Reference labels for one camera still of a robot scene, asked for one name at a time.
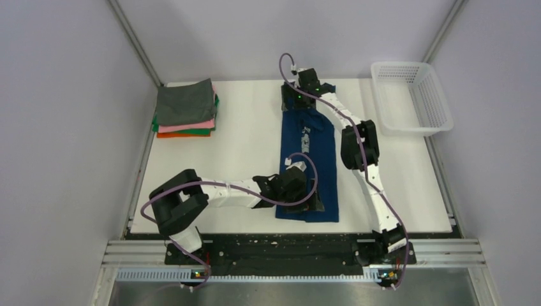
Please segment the dark blue t shirt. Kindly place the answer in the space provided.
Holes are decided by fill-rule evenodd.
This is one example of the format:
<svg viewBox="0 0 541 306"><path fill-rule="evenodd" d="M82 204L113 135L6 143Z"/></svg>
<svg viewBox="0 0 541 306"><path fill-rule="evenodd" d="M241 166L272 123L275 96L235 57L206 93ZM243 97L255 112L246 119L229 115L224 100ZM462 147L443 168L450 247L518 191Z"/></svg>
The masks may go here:
<svg viewBox="0 0 541 306"><path fill-rule="evenodd" d="M295 108L282 112L280 172L286 170L285 159L301 152L314 162L318 174L318 193L324 212L286 214L276 207L275 217L305 222L338 222L337 163L334 126L315 108Z"/></svg>

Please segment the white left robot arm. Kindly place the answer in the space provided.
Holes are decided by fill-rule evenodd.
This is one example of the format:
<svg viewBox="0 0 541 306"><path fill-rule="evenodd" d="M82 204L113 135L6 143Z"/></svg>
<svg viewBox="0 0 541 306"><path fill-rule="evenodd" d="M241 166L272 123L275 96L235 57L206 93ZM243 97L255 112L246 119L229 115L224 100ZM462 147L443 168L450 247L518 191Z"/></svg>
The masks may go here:
<svg viewBox="0 0 541 306"><path fill-rule="evenodd" d="M323 212L317 185L317 179L307 178L301 166L236 182L203 180L194 169L187 169L157 187L140 213L157 225L161 235L171 239L182 260L209 265L209 254L204 251L202 236L195 225L203 211L281 207L288 214Z"/></svg>

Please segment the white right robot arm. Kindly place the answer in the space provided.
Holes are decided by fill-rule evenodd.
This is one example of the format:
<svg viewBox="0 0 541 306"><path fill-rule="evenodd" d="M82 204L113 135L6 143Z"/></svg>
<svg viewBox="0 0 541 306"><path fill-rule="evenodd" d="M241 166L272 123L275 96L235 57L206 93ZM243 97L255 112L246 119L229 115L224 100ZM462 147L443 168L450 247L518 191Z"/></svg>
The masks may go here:
<svg viewBox="0 0 541 306"><path fill-rule="evenodd" d="M371 229L375 235L374 255L383 263L395 258L398 268L411 257L410 239L403 220L390 204L380 178L380 149L376 125L362 120L340 102L332 84L321 83L315 69L291 66L295 81L286 80L284 105L293 109L315 109L341 135L340 156L364 193Z"/></svg>

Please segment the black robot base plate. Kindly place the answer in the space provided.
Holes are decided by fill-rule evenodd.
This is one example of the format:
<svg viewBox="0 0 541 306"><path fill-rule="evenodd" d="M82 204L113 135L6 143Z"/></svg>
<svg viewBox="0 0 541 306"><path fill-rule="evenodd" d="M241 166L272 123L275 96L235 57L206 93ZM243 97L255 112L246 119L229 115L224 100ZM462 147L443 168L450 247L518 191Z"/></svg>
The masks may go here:
<svg viewBox="0 0 541 306"><path fill-rule="evenodd" d="M213 276L326 277L362 275L370 265L415 264L413 245L387 253L374 233L202 234L191 256L167 244L166 265L203 261Z"/></svg>

